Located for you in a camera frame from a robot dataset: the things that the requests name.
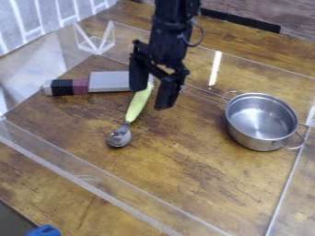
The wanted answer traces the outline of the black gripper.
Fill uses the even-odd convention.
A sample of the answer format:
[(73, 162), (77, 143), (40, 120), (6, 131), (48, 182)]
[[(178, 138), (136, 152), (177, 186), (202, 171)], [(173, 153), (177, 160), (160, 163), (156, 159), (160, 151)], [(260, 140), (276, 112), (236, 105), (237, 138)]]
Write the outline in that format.
[(189, 34), (190, 26), (186, 23), (153, 17), (149, 43), (133, 41), (133, 52), (129, 57), (129, 88), (132, 92), (144, 90), (148, 86), (149, 74), (162, 77), (153, 106), (157, 111), (173, 106), (182, 87), (182, 79), (174, 76), (165, 77), (165, 72), (157, 68), (157, 65), (173, 69), (177, 75), (189, 74), (181, 62), (186, 52), (182, 37)]

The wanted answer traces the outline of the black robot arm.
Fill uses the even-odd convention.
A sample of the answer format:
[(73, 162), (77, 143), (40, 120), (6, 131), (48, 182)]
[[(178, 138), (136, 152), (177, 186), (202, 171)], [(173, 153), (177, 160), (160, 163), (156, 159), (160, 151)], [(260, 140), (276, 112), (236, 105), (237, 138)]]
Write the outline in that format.
[(154, 13), (150, 18), (149, 43), (133, 41), (133, 52), (129, 57), (129, 88), (137, 92), (146, 88), (149, 75), (160, 79), (154, 109), (173, 106), (184, 79), (189, 70), (182, 64), (186, 48), (190, 43), (193, 17), (197, 15), (200, 0), (154, 0)]

